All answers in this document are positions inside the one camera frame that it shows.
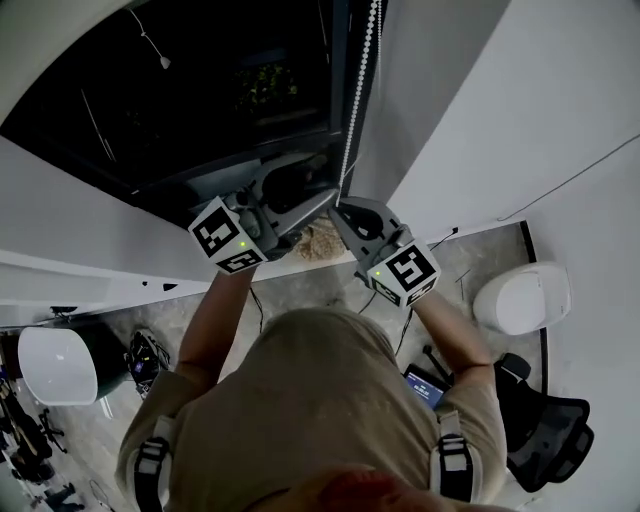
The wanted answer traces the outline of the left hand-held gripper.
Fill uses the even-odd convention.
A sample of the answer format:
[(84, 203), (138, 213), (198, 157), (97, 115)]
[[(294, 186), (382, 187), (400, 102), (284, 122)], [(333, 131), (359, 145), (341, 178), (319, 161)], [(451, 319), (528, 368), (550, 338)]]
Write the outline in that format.
[(301, 203), (301, 185), (288, 172), (272, 172), (294, 164), (324, 167), (324, 153), (295, 152), (276, 157), (256, 172), (220, 172), (194, 180), (198, 200), (190, 212), (188, 231), (206, 259), (227, 275), (289, 253), (300, 230), (336, 201), (337, 188)]

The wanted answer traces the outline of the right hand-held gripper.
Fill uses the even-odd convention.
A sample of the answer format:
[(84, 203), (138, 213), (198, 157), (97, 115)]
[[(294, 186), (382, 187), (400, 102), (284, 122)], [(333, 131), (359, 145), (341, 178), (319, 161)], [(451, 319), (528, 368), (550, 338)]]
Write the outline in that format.
[(430, 249), (386, 204), (346, 197), (328, 215), (357, 260), (355, 276), (369, 289), (407, 308), (435, 287), (441, 270)]

